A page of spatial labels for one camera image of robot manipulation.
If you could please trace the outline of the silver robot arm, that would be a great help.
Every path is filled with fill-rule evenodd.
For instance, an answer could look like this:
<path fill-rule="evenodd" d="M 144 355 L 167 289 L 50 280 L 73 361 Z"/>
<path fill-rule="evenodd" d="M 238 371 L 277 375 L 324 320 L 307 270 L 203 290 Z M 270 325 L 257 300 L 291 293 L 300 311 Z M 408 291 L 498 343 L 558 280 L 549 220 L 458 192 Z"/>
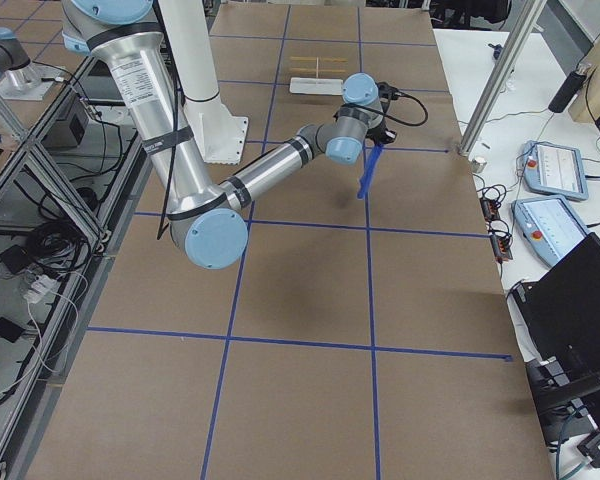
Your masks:
<path fill-rule="evenodd" d="M 31 63 L 14 32 L 0 27 L 0 79 L 7 71 L 17 71 Z"/>
<path fill-rule="evenodd" d="M 223 104 L 203 6 L 198 1 L 66 1 L 67 49 L 104 62 L 164 189 L 161 225 L 194 264 L 222 269 L 248 242 L 241 210 L 317 156 L 351 165 L 367 140 L 396 135 L 383 88 L 364 73 L 346 79 L 332 122 L 302 127 L 222 183 L 211 162 L 241 157 L 248 121 Z"/>

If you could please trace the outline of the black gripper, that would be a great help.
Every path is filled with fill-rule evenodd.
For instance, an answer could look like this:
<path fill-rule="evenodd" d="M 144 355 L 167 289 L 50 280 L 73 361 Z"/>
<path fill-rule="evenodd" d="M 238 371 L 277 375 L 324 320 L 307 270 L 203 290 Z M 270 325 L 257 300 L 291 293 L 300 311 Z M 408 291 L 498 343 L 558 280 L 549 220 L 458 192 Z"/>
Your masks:
<path fill-rule="evenodd" d="M 370 108 L 375 110 L 371 113 L 373 119 L 371 128 L 367 132 L 367 138 L 375 145 L 387 145 L 395 141 L 397 134 L 390 130 L 386 125 L 385 114 L 389 112 L 391 102 L 397 100 L 397 89 L 389 84 L 378 84 L 378 99 L 375 100 Z"/>

